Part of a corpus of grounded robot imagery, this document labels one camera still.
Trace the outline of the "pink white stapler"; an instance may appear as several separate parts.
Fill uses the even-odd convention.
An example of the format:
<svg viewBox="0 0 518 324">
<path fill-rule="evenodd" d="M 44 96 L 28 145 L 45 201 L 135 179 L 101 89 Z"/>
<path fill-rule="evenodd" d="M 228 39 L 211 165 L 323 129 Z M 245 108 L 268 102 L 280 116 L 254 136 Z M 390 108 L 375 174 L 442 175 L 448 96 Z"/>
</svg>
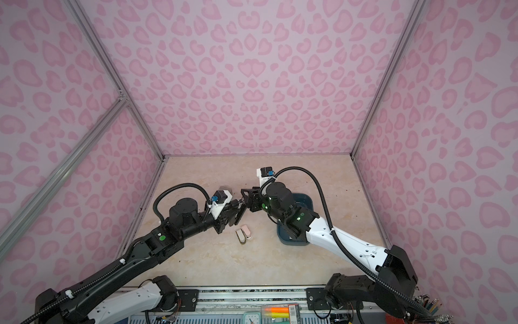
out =
<svg viewBox="0 0 518 324">
<path fill-rule="evenodd" d="M 244 245 L 248 240 L 252 239 L 252 232 L 247 225 L 242 225 L 239 229 L 236 230 L 236 236 L 239 243 Z"/>
</svg>

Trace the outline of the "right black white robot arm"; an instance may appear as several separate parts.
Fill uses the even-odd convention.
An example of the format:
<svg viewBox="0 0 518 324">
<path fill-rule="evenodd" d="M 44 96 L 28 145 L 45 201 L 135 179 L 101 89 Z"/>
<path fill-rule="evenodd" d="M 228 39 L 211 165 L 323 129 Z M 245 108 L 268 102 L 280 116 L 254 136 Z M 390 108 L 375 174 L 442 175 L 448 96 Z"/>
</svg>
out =
<svg viewBox="0 0 518 324">
<path fill-rule="evenodd" d="M 292 240 L 321 247 L 362 271 L 362 275 L 331 276 L 322 291 L 323 302 L 330 308 L 373 302 L 400 319 L 431 316 L 414 297 L 418 276 L 402 248 L 376 246 L 333 227 L 311 205 L 298 202 L 298 196 L 282 182 L 243 189 L 241 194 L 247 209 L 264 211 Z"/>
</svg>

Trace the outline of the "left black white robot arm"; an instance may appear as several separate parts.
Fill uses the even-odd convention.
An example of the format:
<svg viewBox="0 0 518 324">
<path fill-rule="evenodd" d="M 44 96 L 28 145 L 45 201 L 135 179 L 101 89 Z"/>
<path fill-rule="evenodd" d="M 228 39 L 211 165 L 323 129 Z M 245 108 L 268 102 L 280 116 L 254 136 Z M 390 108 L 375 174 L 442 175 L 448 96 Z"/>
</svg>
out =
<svg viewBox="0 0 518 324">
<path fill-rule="evenodd" d="M 238 224 L 246 209 L 244 202 L 224 190 L 210 197 L 203 211 L 194 199 L 180 199 L 168 218 L 133 241 L 117 260 L 73 286 L 40 293 L 35 314 L 25 323 L 113 323 L 145 309 L 178 308 L 177 289 L 165 276 L 124 296 L 112 298 L 112 294 L 180 251 L 188 238 L 210 228 L 221 233 L 226 226 Z"/>
</svg>

